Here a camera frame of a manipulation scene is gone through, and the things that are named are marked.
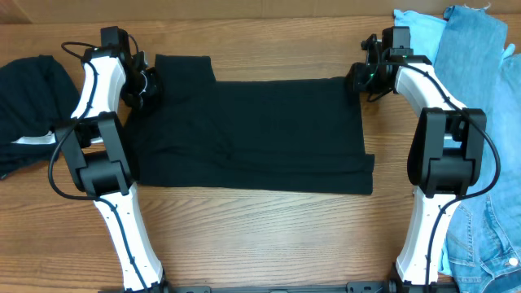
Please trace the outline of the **black t-shirt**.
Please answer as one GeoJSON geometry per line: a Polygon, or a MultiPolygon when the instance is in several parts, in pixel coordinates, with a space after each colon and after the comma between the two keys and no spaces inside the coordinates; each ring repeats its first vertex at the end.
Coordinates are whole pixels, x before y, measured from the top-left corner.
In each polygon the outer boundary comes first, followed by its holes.
{"type": "Polygon", "coordinates": [[[357,93],[343,77],[218,81],[208,56],[157,55],[160,105],[125,132],[140,183],[368,195],[357,93]]]}

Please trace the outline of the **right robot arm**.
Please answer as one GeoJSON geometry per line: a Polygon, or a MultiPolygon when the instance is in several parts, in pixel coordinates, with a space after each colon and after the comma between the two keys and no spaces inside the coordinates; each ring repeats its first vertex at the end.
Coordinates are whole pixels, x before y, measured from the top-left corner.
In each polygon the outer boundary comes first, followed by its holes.
{"type": "Polygon", "coordinates": [[[438,281],[438,264],[456,207],[479,179],[487,118],[455,99],[425,55],[410,45],[410,30],[393,26],[361,42],[363,63],[354,63],[348,88],[372,103],[391,92],[403,95],[418,116],[407,160],[414,207],[405,244],[387,280],[350,282],[350,292],[456,292],[438,281]]]}

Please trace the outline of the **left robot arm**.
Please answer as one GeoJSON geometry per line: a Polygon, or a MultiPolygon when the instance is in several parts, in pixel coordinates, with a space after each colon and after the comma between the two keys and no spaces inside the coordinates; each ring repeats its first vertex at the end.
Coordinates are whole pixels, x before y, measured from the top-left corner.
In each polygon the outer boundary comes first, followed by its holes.
{"type": "Polygon", "coordinates": [[[125,292],[170,292],[164,268],[147,236],[138,203],[138,161],[117,111],[124,102],[147,114],[162,84],[135,39],[116,26],[102,28],[101,44],[80,56],[85,81],[70,120],[55,128],[55,159],[62,154],[80,199],[99,210],[112,238],[125,292]]]}

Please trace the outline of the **light blue t-shirt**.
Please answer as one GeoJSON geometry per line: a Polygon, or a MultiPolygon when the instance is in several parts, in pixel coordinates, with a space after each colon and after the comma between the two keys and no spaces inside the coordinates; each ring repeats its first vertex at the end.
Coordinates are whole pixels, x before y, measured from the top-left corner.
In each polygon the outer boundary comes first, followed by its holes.
{"type": "Polygon", "coordinates": [[[393,11],[395,26],[408,26],[410,45],[416,55],[425,55],[434,63],[438,54],[440,39],[447,24],[446,20],[416,11],[393,11]]]}

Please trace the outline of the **folded black garment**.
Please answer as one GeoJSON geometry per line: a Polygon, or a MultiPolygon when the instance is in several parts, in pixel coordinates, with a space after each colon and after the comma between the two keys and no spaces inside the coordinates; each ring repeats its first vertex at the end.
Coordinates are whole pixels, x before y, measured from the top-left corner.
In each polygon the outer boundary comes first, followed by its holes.
{"type": "Polygon", "coordinates": [[[71,77],[51,55],[1,67],[1,178],[50,159],[54,127],[70,118],[79,99],[71,77]]]}

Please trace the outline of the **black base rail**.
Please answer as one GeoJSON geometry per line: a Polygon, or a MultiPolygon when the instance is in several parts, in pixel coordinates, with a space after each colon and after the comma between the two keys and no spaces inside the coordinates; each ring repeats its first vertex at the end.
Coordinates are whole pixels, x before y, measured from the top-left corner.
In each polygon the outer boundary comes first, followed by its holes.
{"type": "Polygon", "coordinates": [[[397,293],[396,285],[386,282],[348,282],[337,286],[246,286],[229,288],[211,288],[210,286],[172,286],[167,283],[139,290],[139,293],[397,293]]]}

